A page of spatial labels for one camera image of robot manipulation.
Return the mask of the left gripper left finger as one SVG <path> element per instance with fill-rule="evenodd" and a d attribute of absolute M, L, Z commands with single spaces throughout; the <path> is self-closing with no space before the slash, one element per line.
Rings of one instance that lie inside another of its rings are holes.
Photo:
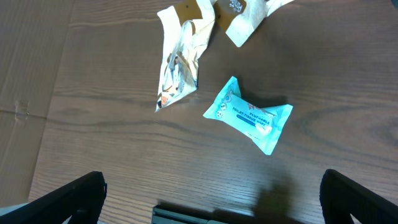
<path fill-rule="evenodd" d="M 90 172 L 1 215 L 1 223 L 97 223 L 107 194 L 102 172 Z"/>

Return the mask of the teal flushable wipes packet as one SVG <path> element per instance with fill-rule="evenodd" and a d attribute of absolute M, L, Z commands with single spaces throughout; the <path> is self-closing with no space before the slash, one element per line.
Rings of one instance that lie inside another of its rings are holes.
<path fill-rule="evenodd" d="M 266 155 L 271 155 L 293 106 L 258 108 L 241 98 L 238 79 L 231 77 L 203 116 L 237 129 Z"/>

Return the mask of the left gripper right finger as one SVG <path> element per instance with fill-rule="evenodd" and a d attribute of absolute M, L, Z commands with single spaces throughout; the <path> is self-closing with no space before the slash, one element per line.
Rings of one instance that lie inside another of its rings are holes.
<path fill-rule="evenodd" d="M 347 176 L 327 169 L 320 184 L 320 204 L 326 224 L 397 223 L 397 205 Z"/>

